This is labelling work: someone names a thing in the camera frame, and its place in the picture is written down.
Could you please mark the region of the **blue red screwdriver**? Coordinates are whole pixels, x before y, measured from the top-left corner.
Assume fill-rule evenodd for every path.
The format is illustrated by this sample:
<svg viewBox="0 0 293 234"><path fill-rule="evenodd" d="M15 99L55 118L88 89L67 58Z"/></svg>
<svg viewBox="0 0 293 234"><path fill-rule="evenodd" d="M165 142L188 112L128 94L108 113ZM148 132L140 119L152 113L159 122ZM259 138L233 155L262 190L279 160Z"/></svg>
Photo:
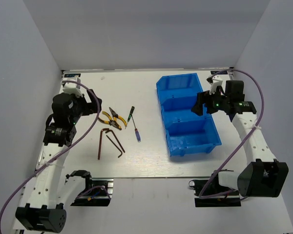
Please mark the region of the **blue red screwdriver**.
<svg viewBox="0 0 293 234"><path fill-rule="evenodd" d="M132 118L133 125L134 125L136 139L137 139L138 142L141 142L141 137L140 137L139 131L138 131L137 127L136 127L136 124L135 124L133 116L131 116L131 118Z"/></svg>

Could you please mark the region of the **yellow black pliers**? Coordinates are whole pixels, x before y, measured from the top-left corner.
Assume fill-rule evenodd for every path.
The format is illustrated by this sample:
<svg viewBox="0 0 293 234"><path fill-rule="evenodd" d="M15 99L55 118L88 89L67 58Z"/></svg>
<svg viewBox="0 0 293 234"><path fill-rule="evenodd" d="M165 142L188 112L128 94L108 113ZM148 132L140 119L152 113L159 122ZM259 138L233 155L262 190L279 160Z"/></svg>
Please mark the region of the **yellow black pliers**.
<svg viewBox="0 0 293 234"><path fill-rule="evenodd" d="M109 107L109 110L110 110L112 117L114 118L115 121L117 121L119 119L125 125L125 127L127 127L127 122L125 121L125 119L123 117L118 115L111 107Z"/></svg>

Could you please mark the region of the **yellow black cutters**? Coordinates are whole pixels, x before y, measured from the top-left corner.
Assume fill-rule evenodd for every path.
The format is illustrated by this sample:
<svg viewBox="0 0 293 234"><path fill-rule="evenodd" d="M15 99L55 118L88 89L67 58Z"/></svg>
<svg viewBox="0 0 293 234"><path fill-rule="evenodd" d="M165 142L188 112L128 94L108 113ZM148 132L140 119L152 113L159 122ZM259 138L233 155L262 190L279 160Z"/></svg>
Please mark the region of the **yellow black cutters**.
<svg viewBox="0 0 293 234"><path fill-rule="evenodd" d="M112 126L112 127L115 127L115 128L118 129L118 130L122 130L121 126L117 123L116 120L114 120L114 119L110 116L110 114L108 114L108 113L105 112L105 111L102 111L102 114L105 115L106 117L108 117L108 120L103 120L103 119L101 119L101 118L99 117L99 118L98 118L98 121L99 121L100 123L110 125L110 126Z"/></svg>

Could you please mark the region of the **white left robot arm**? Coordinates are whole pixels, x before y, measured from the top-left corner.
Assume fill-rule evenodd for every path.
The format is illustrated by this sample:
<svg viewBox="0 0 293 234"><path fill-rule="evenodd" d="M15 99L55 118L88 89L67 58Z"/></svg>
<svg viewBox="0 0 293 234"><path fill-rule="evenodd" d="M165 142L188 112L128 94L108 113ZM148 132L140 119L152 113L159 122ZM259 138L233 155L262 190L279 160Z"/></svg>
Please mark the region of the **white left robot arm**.
<svg viewBox="0 0 293 234"><path fill-rule="evenodd" d="M65 159L75 144L76 124L82 116L98 114L102 100L92 89L87 90L87 102L79 88L63 89L54 96L53 113L46 121L40 167L35 171L36 183L24 206L16 209L16 219L30 231L60 233L66 222L65 206L70 205L79 193L87 195L93 190L88 179L90 172L74 171L62 189L60 176Z"/></svg>

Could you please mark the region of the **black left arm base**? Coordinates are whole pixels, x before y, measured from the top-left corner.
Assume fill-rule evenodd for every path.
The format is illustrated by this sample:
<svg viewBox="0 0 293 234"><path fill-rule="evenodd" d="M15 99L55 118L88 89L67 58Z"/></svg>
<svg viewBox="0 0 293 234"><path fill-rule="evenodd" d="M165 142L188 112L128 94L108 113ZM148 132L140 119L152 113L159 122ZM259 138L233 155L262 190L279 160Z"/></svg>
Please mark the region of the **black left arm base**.
<svg viewBox="0 0 293 234"><path fill-rule="evenodd" d="M85 189L71 204L73 207L107 207L113 194L112 178L91 178Z"/></svg>

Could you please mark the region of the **green black screwdriver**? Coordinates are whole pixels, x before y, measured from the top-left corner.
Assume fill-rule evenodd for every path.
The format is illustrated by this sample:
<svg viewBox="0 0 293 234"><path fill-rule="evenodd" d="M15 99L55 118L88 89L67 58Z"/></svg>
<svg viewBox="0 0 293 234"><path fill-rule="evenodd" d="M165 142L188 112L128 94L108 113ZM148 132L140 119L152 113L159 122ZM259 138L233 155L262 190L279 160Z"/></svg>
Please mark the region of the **green black screwdriver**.
<svg viewBox="0 0 293 234"><path fill-rule="evenodd" d="M130 109L130 112L129 112L129 115L128 115L128 118L127 118L127 124L126 124L126 127L125 128L127 128L127 126L128 126L128 123L129 123L129 121L130 121L130 119L132 117L132 114L134 112L134 109L135 109L135 107L134 106L131 106L131 109Z"/></svg>

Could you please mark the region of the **large brown hex key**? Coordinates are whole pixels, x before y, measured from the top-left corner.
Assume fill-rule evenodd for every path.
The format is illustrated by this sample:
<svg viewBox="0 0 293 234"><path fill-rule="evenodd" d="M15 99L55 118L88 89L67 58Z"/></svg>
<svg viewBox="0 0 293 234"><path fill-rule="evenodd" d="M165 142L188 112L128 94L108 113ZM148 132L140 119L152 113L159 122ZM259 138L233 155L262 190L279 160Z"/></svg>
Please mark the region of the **large brown hex key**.
<svg viewBox="0 0 293 234"><path fill-rule="evenodd" d="M100 160L100 158L101 158L103 132L106 132L106 133L111 132L111 129L109 129L109 128L102 128L101 131L100 131L98 157L97 157L98 160Z"/></svg>

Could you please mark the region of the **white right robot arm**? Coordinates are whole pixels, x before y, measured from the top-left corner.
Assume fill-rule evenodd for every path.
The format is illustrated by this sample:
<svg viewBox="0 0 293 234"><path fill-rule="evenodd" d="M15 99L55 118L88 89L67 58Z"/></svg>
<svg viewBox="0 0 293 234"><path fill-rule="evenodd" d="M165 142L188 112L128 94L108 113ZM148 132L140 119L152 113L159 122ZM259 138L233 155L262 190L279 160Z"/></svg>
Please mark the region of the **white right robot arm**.
<svg viewBox="0 0 293 234"><path fill-rule="evenodd" d="M220 77L208 78L210 89L197 94L197 102L192 112L201 116L217 111L225 112L236 128L241 143L230 154L232 158L243 148L247 166L241 172L226 170L223 165L215 170L199 193L201 199L213 197L204 195L210 185L211 190L220 195L228 188L238 191L242 197L278 197L289 172L288 165L280 162L268 147L258 123L256 108L251 101L245 101L242 81L230 80L222 88Z"/></svg>

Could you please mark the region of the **small brown hex key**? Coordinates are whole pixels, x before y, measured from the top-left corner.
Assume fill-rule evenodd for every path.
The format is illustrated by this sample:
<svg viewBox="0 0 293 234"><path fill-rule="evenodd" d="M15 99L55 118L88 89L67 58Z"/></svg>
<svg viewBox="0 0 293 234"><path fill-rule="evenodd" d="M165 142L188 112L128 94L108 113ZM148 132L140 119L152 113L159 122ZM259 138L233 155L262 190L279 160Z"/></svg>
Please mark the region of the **small brown hex key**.
<svg viewBox="0 0 293 234"><path fill-rule="evenodd" d="M115 140L112 140L111 137L108 135L108 133L112 133ZM125 153L125 149L123 148L122 144L118 140L116 134L111 129L107 129L105 131L105 135L109 139L109 141L115 146L115 148L120 152L120 154L117 156L117 158L120 158Z"/></svg>

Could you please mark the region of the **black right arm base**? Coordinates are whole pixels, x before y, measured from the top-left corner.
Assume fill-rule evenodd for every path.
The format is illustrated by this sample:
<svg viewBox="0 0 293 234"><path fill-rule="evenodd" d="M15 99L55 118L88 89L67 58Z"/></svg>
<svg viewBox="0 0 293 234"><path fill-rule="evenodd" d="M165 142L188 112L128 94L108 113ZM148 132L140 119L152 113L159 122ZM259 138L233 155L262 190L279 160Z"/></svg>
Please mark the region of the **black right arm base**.
<svg viewBox="0 0 293 234"><path fill-rule="evenodd" d="M188 183L188 187L194 191L194 204L196 208L225 208L241 207L241 197L238 191L228 193L230 188L223 187L214 180L205 189L202 196L210 196L202 199L199 197L200 192L207 183L208 179L196 178Z"/></svg>

